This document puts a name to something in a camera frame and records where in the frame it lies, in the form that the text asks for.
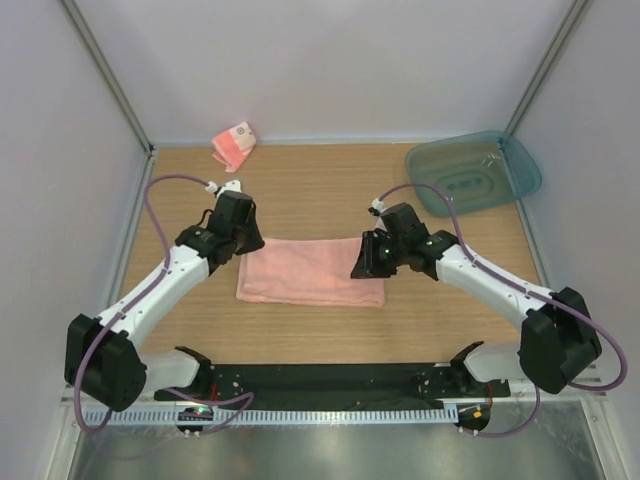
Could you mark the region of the large pink towel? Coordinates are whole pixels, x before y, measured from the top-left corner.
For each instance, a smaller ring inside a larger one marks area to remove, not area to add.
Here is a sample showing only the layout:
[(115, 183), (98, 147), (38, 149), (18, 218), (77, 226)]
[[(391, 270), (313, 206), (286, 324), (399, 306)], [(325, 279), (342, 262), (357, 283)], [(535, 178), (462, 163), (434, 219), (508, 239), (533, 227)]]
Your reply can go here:
[(361, 241), (267, 238), (265, 246), (243, 255), (236, 298), (251, 303), (303, 306), (381, 307), (381, 279), (354, 280)]

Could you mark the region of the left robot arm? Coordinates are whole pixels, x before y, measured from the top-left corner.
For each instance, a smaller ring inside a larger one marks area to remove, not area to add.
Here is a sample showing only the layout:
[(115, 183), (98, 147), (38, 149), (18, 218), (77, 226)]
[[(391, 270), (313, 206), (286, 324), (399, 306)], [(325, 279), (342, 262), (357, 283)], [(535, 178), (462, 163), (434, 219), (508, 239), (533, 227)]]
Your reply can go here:
[(140, 347), (157, 324), (195, 286), (233, 256), (265, 245), (253, 199), (227, 190), (218, 195), (206, 225), (192, 225), (165, 259), (133, 290), (97, 317), (78, 315), (69, 325), (65, 381), (114, 412), (143, 393), (157, 399), (207, 400), (215, 383), (211, 361), (187, 347), (142, 356)]

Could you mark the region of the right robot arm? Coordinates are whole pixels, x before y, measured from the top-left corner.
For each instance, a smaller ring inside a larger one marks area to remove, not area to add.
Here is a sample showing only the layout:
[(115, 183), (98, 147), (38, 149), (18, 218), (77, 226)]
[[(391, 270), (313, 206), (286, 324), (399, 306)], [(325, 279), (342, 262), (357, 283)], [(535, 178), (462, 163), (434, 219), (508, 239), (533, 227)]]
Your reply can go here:
[(369, 209), (373, 230), (363, 233), (353, 279), (387, 279), (407, 266), (459, 288), (499, 313), (519, 332), (516, 343), (476, 342), (457, 356), (453, 389), (472, 396), (493, 380), (527, 379), (546, 393), (571, 384), (602, 353), (583, 297), (566, 287), (553, 292), (492, 264), (460, 233), (431, 232), (407, 203)]

